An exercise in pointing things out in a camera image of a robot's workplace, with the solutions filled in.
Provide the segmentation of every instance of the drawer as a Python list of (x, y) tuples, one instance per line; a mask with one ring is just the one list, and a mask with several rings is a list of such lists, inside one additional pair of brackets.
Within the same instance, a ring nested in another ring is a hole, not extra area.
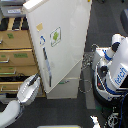
[(27, 30), (0, 31), (0, 49), (31, 48)]
[(0, 50), (0, 66), (35, 65), (32, 49)]
[(36, 73), (38, 73), (36, 66), (0, 67), (0, 77), (19, 76), (19, 74), (31, 76)]
[(0, 82), (0, 93), (17, 93), (23, 82)]

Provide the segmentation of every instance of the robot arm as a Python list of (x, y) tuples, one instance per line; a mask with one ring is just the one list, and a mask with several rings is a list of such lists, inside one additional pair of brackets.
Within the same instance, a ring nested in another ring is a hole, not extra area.
[(7, 127), (22, 115), (24, 106), (30, 105), (34, 101), (39, 85), (38, 74), (30, 76), (21, 84), (17, 94), (18, 100), (9, 102), (5, 110), (0, 113), (0, 128)]

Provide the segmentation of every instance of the gray floor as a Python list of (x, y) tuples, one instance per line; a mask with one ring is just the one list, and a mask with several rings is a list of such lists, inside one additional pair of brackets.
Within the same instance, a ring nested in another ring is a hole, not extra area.
[(93, 0), (86, 52), (91, 52), (92, 44), (100, 47), (110, 46), (113, 34), (120, 33), (127, 36), (120, 22), (120, 13), (126, 8), (128, 8), (128, 0), (125, 0), (125, 3), (121, 3), (121, 0), (106, 0), (104, 4)]
[[(111, 37), (115, 33), (127, 36), (120, 22), (120, 13), (125, 8), (128, 8), (128, 0), (125, 0), (125, 3), (121, 3), (121, 0), (106, 0), (104, 4), (93, 0), (85, 52), (92, 51), (92, 44), (110, 46)], [(91, 81), (90, 75), (90, 69), (87, 68), (82, 72), (81, 78)], [(80, 87), (87, 91), (90, 85), (81, 81)], [(105, 119), (101, 111), (95, 109), (95, 105), (92, 90), (87, 94), (79, 91), (78, 98), (73, 100), (36, 98), (32, 105), (26, 107), (22, 117), (8, 128), (36, 128), (40, 125), (79, 125), (92, 128), (91, 115), (98, 117), (103, 128)], [(4, 108), (5, 105), (0, 103), (0, 111)]]

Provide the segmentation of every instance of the white panel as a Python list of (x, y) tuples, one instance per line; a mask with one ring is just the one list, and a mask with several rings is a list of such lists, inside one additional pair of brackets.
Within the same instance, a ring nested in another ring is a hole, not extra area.
[[(28, 1), (29, 4), (27, 2), (24, 7), (44, 89), (48, 93), (83, 56), (91, 2), (85, 2), (85, 0), (36, 0), (38, 3), (36, 4), (33, 1), (35, 0)], [(52, 74), (51, 87), (43, 53), (44, 47)]]

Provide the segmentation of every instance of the green logo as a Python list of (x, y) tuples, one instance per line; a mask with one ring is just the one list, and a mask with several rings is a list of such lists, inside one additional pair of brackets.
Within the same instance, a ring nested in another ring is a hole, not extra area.
[(54, 36), (53, 36), (53, 40), (55, 40), (55, 41), (56, 41), (56, 40), (57, 40), (57, 38), (58, 38), (58, 36), (59, 36), (59, 33), (55, 32), (55, 33), (54, 33)]
[(12, 33), (8, 33), (7, 35), (8, 35), (8, 38), (9, 38), (9, 39), (13, 39), (13, 38), (14, 38), (14, 36), (13, 36)]

